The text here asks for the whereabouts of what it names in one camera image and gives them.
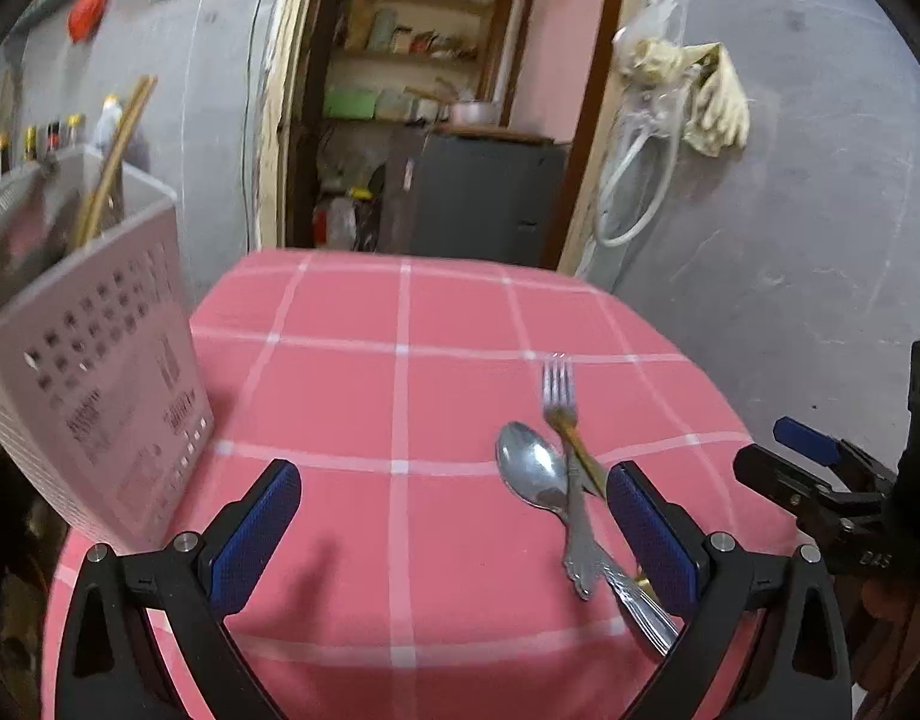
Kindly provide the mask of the large silver spoon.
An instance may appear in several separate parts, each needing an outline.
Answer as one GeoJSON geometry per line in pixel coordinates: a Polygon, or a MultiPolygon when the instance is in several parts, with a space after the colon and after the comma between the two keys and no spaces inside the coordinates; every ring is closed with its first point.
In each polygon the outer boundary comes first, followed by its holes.
{"type": "MultiPolygon", "coordinates": [[[[567,473],[564,457],[531,427],[512,421],[499,431],[496,463],[507,487],[535,509],[551,512],[566,528],[567,473]]],[[[665,656],[677,642],[678,629],[672,618],[621,569],[597,543],[600,578],[615,595],[621,614],[641,634],[650,649],[665,656]]]]}

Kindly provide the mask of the pink checked tablecloth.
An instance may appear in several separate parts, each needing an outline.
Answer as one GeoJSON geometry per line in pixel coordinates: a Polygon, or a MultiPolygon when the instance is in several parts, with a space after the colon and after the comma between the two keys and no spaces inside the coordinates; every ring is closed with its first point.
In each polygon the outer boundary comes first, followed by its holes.
{"type": "Polygon", "coordinates": [[[610,590],[574,592],[561,522],[497,473],[569,356],[585,444],[634,460],[709,532],[785,553],[736,483],[748,439],[699,367],[613,296],[549,271],[273,250],[192,319],[216,416],[177,527],[288,458],[302,502],[234,639],[293,718],[615,718],[654,665],[610,590]]]}

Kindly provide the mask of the pink cooking pot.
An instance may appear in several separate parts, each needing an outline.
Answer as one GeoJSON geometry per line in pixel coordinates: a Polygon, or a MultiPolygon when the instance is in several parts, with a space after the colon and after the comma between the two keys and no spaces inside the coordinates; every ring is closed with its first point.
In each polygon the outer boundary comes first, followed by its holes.
{"type": "Polygon", "coordinates": [[[501,106],[494,101],[476,99],[469,89],[460,88],[447,78],[437,76],[437,87],[444,94],[446,117],[453,125],[494,127],[501,120],[501,106]]]}

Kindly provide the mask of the white perforated utensil basket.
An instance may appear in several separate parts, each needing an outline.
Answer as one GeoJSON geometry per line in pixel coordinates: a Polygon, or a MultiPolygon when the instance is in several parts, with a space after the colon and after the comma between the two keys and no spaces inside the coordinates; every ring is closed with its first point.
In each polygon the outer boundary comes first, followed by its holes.
{"type": "Polygon", "coordinates": [[[125,167],[125,208],[68,249],[88,145],[0,177],[0,445],[71,525],[161,548],[215,426],[193,351],[177,202],[125,167]]]}

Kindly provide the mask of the green box on shelf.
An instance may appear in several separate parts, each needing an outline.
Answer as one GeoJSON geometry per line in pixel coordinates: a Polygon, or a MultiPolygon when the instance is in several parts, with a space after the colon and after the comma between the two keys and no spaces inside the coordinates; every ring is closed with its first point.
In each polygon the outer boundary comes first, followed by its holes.
{"type": "Polygon", "coordinates": [[[323,98],[327,119],[370,121],[375,117],[378,93],[375,89],[328,88],[323,98]]]}

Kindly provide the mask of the red plastic bag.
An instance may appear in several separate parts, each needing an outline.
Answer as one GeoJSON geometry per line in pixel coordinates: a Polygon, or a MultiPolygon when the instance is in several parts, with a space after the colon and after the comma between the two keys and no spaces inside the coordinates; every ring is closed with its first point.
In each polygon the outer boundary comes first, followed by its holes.
{"type": "Polygon", "coordinates": [[[96,32],[106,8],[107,0],[74,0],[67,20],[68,36],[73,44],[84,43],[96,32]]]}

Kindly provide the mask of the dark grey cabinet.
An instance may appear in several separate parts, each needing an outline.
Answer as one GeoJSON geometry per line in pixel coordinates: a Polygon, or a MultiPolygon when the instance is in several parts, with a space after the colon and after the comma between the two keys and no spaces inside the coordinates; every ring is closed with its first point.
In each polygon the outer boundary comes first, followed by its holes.
{"type": "Polygon", "coordinates": [[[390,142],[380,254],[536,266],[567,149],[403,128],[390,142]]]}

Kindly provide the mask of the yellow rubber gloves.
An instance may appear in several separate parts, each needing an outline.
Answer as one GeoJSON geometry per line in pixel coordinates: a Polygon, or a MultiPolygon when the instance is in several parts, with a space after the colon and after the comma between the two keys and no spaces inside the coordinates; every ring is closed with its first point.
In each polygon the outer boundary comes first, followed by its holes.
{"type": "Polygon", "coordinates": [[[677,46],[624,28],[616,32],[613,50],[621,73],[634,85],[661,88],[691,76],[683,137],[694,151],[717,158],[722,149],[745,148],[750,106],[722,43],[677,46]]]}

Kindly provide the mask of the bamboo chopstick with blue band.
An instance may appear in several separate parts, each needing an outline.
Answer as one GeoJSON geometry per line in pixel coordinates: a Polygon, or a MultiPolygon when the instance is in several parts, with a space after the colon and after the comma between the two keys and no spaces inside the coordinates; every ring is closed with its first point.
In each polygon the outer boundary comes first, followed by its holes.
{"type": "Polygon", "coordinates": [[[136,125],[140,122],[143,110],[145,110],[152,91],[154,91],[157,84],[158,78],[154,75],[141,75],[138,78],[138,83],[136,83],[133,94],[131,94],[131,98],[128,101],[127,109],[120,117],[120,122],[115,127],[115,130],[113,130],[112,145],[110,145],[102,163],[99,179],[97,179],[91,192],[79,203],[78,216],[74,220],[73,231],[71,231],[70,240],[68,241],[68,254],[73,254],[74,250],[85,247],[88,242],[99,236],[102,216],[104,216],[104,211],[106,211],[110,200],[112,200],[115,184],[122,177],[122,163],[124,162],[125,151],[127,151],[131,137],[135,133],[136,125]]]}

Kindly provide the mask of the large soy sauce jug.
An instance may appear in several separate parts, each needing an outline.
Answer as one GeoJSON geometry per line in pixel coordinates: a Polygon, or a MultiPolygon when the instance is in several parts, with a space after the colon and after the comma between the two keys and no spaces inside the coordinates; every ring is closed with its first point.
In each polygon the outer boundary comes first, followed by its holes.
{"type": "MultiPolygon", "coordinates": [[[[99,121],[94,125],[92,130],[91,141],[89,144],[97,151],[101,151],[104,156],[110,153],[113,146],[113,140],[117,137],[120,124],[124,117],[124,108],[120,104],[120,99],[115,94],[107,94],[102,103],[101,115],[99,121]]],[[[141,171],[148,171],[151,167],[151,151],[149,151],[148,138],[146,138],[143,129],[136,125],[135,130],[131,133],[130,141],[125,148],[124,161],[127,164],[138,167],[141,171]]]]}

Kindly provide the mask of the silver fork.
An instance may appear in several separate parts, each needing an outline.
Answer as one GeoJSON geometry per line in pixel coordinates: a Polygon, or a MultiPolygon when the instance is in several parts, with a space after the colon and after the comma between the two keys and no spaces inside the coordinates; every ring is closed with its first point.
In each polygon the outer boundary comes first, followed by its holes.
{"type": "Polygon", "coordinates": [[[595,589],[597,578],[600,577],[600,564],[592,525],[585,509],[582,483],[584,473],[574,458],[572,445],[567,440],[567,406],[570,405],[568,383],[566,358],[563,355],[551,355],[546,358],[542,372],[543,416],[548,426],[561,439],[567,473],[567,544],[564,569],[574,583],[577,595],[582,600],[588,600],[595,589]]]}

